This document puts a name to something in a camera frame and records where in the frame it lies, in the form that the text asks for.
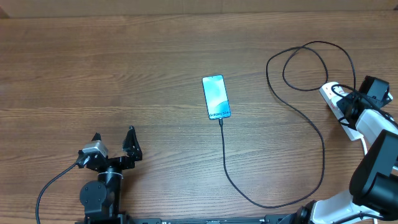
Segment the Samsung Galaxy smartphone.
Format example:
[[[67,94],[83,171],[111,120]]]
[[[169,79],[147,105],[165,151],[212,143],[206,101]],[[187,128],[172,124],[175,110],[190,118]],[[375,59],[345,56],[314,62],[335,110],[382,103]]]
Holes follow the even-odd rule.
[[[222,75],[202,78],[208,117],[210,120],[229,118],[231,108]]]

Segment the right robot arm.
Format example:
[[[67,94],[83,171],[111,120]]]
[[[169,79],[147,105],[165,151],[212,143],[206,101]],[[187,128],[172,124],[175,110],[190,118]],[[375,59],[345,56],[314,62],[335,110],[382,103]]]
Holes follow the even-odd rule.
[[[358,90],[337,82],[320,88],[322,97],[349,138],[367,141],[349,189],[329,199],[312,201],[281,223],[356,223],[367,219],[397,220],[397,123],[382,107],[392,101],[389,83],[366,76]]]

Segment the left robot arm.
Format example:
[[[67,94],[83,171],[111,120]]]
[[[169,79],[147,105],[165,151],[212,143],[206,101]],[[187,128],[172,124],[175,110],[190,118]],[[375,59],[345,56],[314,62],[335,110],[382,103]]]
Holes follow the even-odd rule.
[[[108,149],[96,133],[90,143],[78,151],[76,165],[95,171],[97,179],[86,183],[80,190],[80,202],[85,208],[84,223],[133,223],[121,211],[123,171],[135,168],[142,160],[134,126],[130,126],[122,144],[126,154],[109,157]]]

